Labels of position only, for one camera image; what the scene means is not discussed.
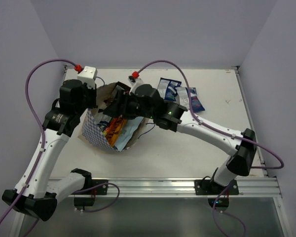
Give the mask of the blue white snack packet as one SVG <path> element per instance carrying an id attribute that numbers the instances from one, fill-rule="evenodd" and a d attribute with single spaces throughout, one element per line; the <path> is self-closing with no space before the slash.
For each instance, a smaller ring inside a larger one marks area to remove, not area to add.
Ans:
<path id="1" fill-rule="evenodd" d="M 181 84 L 182 82 L 178 80 L 160 78 L 157 90 L 165 101 L 176 102 L 176 97 L 178 95 L 177 88 L 180 87 Z"/>

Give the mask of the checkered blue paper bag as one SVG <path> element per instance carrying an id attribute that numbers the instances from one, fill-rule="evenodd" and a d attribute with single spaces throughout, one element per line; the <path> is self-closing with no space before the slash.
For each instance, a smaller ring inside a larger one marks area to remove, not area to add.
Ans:
<path id="1" fill-rule="evenodd" d="M 103 132 L 104 129 L 101 130 L 97 123 L 102 117 L 103 110 L 107 107 L 108 103 L 111 101 L 107 99 L 106 93 L 108 92 L 107 84 L 100 86 L 97 88 L 97 108 L 88 109 L 82 124 L 82 129 L 79 133 L 79 139 L 84 141 L 85 143 L 89 143 L 93 147 L 106 152 L 119 152 L 115 146 L 111 147 L 107 142 Z M 149 120 L 147 118 L 143 118 L 139 127 L 133 133 L 132 138 L 126 144 L 126 147 L 121 151 L 125 151 L 138 141 L 139 137 L 144 134 L 144 129 L 149 124 Z"/>

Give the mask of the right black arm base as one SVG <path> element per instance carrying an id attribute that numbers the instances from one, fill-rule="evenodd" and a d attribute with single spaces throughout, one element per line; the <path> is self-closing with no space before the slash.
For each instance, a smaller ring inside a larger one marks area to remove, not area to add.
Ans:
<path id="1" fill-rule="evenodd" d="M 209 176 L 194 180 L 194 189 L 197 196 L 213 196 L 207 199 L 208 204 L 211 208 L 215 206 L 215 209 L 218 211 L 226 211 L 230 203 L 229 198 L 240 194 L 237 181 L 232 180 L 227 190 L 216 200 L 217 196 L 224 190 L 224 187 L 215 184 Z"/>

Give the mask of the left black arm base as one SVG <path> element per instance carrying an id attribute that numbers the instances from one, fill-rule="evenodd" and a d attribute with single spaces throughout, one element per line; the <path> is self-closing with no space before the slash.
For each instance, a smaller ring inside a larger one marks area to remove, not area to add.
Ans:
<path id="1" fill-rule="evenodd" d="M 86 186 L 88 191 L 79 190 L 74 192 L 74 206 L 77 209 L 85 209 L 92 207 L 95 203 L 96 195 L 104 196 L 107 194 L 108 180 L 106 179 L 92 179 L 91 183 Z"/>

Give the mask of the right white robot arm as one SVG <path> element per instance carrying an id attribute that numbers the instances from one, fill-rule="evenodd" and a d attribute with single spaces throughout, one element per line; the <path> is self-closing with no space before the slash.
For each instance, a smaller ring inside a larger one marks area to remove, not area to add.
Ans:
<path id="1" fill-rule="evenodd" d="M 161 129 L 196 137 L 224 151 L 228 158 L 214 171 L 210 181 L 216 194 L 225 191 L 237 176 L 250 174 L 257 150 L 252 130 L 229 130 L 202 119 L 176 102 L 165 101 L 149 84 L 134 85 L 127 91 L 118 89 L 103 113 L 112 118 L 152 119 Z"/>

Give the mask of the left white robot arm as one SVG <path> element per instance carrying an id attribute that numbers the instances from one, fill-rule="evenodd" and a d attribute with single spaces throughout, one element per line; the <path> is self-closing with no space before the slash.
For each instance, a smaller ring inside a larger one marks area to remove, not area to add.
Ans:
<path id="1" fill-rule="evenodd" d="M 70 79 L 60 87 L 60 97 L 43 122 L 43 136 L 21 180 L 14 189 L 5 190 L 2 200 L 15 211 L 47 221 L 57 204 L 79 191 L 92 190 L 91 173 L 73 169 L 68 176 L 49 186 L 48 180 L 55 163 L 80 123 L 87 109 L 96 108 L 96 84 L 94 79 Z"/>

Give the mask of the dark brown kettle chips bag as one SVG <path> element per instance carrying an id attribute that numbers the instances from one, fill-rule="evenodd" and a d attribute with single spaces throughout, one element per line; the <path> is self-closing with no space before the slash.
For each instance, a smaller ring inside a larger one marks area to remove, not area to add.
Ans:
<path id="1" fill-rule="evenodd" d="M 108 92 L 106 93 L 106 97 L 109 100 L 118 99 L 126 92 L 130 91 L 130 87 L 122 82 L 114 82 L 109 83 L 107 85 Z"/>

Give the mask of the light blue snack packet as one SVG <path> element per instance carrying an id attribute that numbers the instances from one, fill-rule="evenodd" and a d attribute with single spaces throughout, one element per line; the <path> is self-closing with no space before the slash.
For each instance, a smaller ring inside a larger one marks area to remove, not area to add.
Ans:
<path id="1" fill-rule="evenodd" d="M 132 138 L 133 133 L 139 127 L 142 120 L 143 117 L 137 117 L 127 121 L 114 145 L 119 152 L 121 152 L 126 147 L 126 144 Z"/>

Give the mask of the orange snack packet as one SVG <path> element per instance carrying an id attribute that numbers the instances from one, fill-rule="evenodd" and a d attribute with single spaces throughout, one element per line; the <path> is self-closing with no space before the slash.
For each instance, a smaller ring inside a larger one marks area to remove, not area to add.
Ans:
<path id="1" fill-rule="evenodd" d="M 127 122 L 128 120 L 122 117 L 113 118 L 105 128 L 103 134 L 111 147 L 115 145 Z"/>

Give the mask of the aluminium front rail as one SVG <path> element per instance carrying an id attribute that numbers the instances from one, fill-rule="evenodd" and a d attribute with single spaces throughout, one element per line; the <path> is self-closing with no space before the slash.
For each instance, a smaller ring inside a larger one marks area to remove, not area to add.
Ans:
<path id="1" fill-rule="evenodd" d="M 196 178 L 103 178 L 116 184 L 121 198 L 215 198 L 216 195 L 197 195 Z M 232 187 L 239 191 L 230 198 L 279 198 L 281 191 L 276 178 L 237 178 Z"/>

